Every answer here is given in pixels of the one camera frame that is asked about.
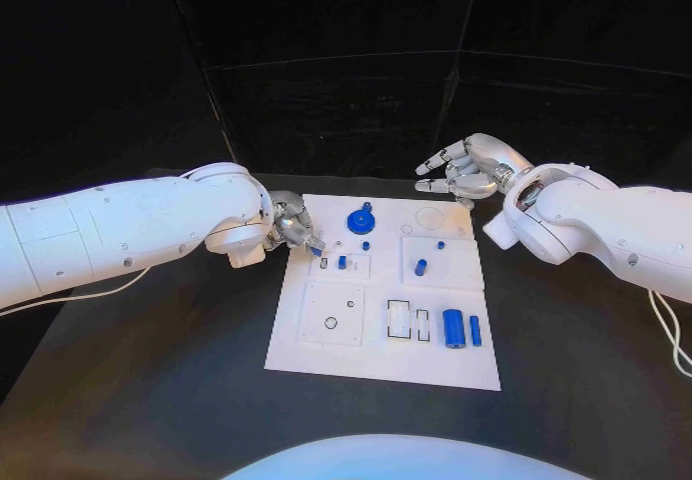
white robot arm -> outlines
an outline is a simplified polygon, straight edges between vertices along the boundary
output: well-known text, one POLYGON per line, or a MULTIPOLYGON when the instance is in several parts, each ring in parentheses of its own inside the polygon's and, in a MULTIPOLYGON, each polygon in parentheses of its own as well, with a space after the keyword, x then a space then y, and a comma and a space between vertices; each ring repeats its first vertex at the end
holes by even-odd
POLYGON ((0 308, 176 260, 202 241, 235 268, 283 242, 324 248, 301 197, 270 194, 234 163, 0 206, 0 308))
POLYGON ((655 187, 619 188, 588 167, 539 167, 495 137, 474 134, 418 167, 447 165, 447 179, 421 180, 421 191, 473 200, 500 191, 503 209, 485 226, 500 248, 519 241, 559 265, 594 255, 623 280, 692 303, 692 194, 655 187))

white board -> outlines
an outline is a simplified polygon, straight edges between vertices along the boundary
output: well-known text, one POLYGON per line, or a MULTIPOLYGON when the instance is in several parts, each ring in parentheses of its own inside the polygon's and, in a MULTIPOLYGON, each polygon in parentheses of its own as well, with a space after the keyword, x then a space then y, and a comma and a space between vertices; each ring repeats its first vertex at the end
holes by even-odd
POLYGON ((304 195, 304 199, 327 244, 327 262, 303 248, 291 251, 265 368, 500 390, 469 211, 454 202, 329 195, 304 195), (346 218, 363 202, 372 204, 375 229, 355 235, 346 218), (363 241, 371 244, 368 251, 363 241), (339 269, 340 256, 345 269, 339 269), (421 258, 428 266, 418 277, 421 258), (395 335, 405 336, 401 332, 410 325, 411 338, 388 336, 391 300, 408 302, 408 323, 401 318, 402 303, 395 303, 395 335), (463 312, 463 349, 446 348, 447 309, 463 312), (472 315, 479 317, 480 347, 470 340, 472 315))

black background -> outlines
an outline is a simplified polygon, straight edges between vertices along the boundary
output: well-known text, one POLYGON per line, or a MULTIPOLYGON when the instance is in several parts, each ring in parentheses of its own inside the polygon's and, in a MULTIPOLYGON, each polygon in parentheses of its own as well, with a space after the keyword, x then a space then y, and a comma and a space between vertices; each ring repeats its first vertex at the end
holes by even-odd
MULTIPOLYGON (((412 178, 480 131, 692 186, 682 0, 29 0, 2 24, 0 202, 228 159, 209 96, 257 172, 412 178)), ((0 320, 3 392, 58 309, 0 320)))

